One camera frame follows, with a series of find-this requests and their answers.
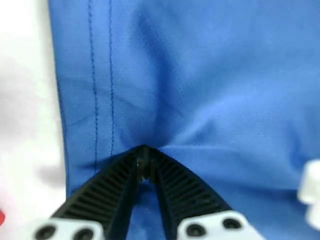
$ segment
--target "stitch line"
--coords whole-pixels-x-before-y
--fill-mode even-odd
[[[115,103],[114,103],[114,73],[112,61],[112,0],[109,0],[109,72],[110,72],[110,100],[111,100],[111,148],[112,156],[115,145]]]
[[[96,85],[96,67],[95,67],[95,53],[94,53],[94,41],[92,30],[92,0],[88,0],[88,24],[89,24],[89,41],[90,41],[90,60],[91,60],[91,77],[92,77],[92,90],[94,95],[94,118],[95,118],[95,142],[94,142],[94,171],[97,171],[97,148],[98,148],[98,97],[97,97],[97,85]]]

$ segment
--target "white plastic part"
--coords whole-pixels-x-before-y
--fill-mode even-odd
[[[226,228],[225,220],[235,220],[240,224],[239,228]],[[205,234],[202,236],[190,236],[190,226],[202,226]],[[236,211],[222,211],[213,214],[185,218],[177,229],[177,240],[265,240],[263,236]]]
[[[8,232],[1,236],[4,240],[37,240],[37,232],[45,226],[54,226],[54,234],[45,238],[47,240],[74,240],[75,235],[83,230],[90,229],[93,236],[90,240],[105,240],[103,227],[96,221],[67,219],[67,218],[50,218],[47,220],[36,220],[22,228]]]
[[[305,215],[306,222],[320,231],[320,159],[305,164],[298,199],[309,205]]]

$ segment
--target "white background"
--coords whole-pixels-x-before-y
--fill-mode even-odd
[[[48,217],[65,200],[50,31],[46,0],[0,1],[0,232]]]

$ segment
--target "blue cloth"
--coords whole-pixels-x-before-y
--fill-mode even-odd
[[[67,195],[147,144],[268,239],[319,239],[297,201],[320,157],[320,1],[50,0]],[[140,189],[127,239],[164,239]]]

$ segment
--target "white surface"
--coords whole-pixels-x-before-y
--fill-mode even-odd
[[[2,0],[0,209],[6,219],[0,232],[59,207],[63,159],[47,1]]]
[[[104,240],[103,227],[96,221],[51,218],[48,220],[36,220],[28,225],[17,229],[15,232],[8,232],[5,237],[10,240],[36,240],[35,234],[43,226],[55,226],[55,232],[50,240],[73,240],[75,234],[82,229],[91,229],[93,237],[91,240]]]
[[[305,215],[307,223],[320,230],[320,159],[305,164],[298,198],[309,205]]]
[[[226,229],[224,220],[234,219],[241,224],[241,228]],[[200,225],[205,229],[203,236],[188,236],[187,228],[190,225]],[[222,211],[213,214],[185,218],[177,230],[177,240],[264,240],[257,230],[248,223],[247,219],[237,211]]]

